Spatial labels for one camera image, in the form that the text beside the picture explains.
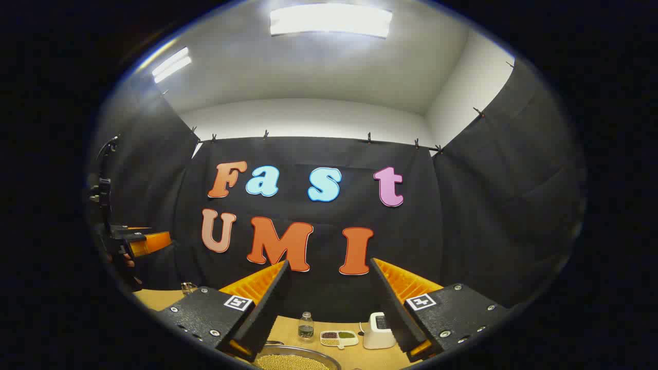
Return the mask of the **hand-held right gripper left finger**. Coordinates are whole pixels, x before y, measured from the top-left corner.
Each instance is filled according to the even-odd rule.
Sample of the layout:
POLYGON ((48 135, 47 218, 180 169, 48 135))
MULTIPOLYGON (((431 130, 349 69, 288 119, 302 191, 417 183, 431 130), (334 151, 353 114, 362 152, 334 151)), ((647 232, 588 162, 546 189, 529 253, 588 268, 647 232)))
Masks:
POLYGON ((252 362, 265 346, 290 289, 289 261, 222 289, 200 286, 155 316, 175 333, 252 362))

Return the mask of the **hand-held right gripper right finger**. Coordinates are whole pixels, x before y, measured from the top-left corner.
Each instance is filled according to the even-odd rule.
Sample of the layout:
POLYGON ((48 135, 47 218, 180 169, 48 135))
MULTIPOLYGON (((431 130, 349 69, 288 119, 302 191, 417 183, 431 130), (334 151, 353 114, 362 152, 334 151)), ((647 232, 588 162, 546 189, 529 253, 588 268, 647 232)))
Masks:
POLYGON ((467 284, 441 286, 378 258, 369 265, 386 323, 412 363, 459 354, 510 317, 507 307, 467 284))

